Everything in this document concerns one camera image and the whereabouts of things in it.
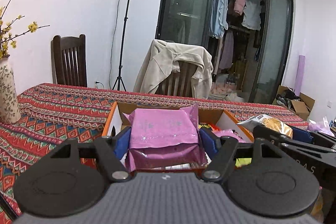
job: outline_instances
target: closet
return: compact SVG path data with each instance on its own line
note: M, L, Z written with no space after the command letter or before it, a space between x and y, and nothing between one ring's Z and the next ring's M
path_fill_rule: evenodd
M156 38L205 47L214 81L234 82L245 102L271 103L292 20L293 0L161 0Z

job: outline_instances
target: beige jacket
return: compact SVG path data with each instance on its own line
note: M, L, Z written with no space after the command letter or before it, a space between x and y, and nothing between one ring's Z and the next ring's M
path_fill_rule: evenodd
M211 55L201 46L153 40L140 68L133 92L154 94L159 84L172 72L179 72L179 62L197 65L191 78L194 98L207 99L212 85Z

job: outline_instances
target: black circular disc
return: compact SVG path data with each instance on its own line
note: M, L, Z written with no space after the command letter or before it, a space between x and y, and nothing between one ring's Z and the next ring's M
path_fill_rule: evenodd
M14 185L14 197L23 212L42 217L64 217L93 206L104 193L103 177L85 165L51 165L23 173Z
M251 213L282 218L305 212L319 194L315 176L298 165L251 164L229 177L231 198Z

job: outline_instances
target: tablecloth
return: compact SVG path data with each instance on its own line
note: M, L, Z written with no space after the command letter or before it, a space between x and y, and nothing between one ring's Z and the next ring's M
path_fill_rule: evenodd
M0 123L0 191L20 213L13 198L13 185L21 172L66 138L91 142L101 136L114 101L150 106L226 109L239 121L267 114L289 125L306 128L307 122L274 105L209 101L162 95L98 90L66 85L40 84L18 96L21 119L13 125ZM10 223L0 210L0 224Z

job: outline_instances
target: glass panel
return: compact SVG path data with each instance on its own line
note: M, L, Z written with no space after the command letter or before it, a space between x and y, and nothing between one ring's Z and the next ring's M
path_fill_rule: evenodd
M268 29L265 49L255 90L254 103L269 104L277 83L285 45L287 45L287 26L289 0L270 0Z
M208 0L167 0L160 39L201 45Z

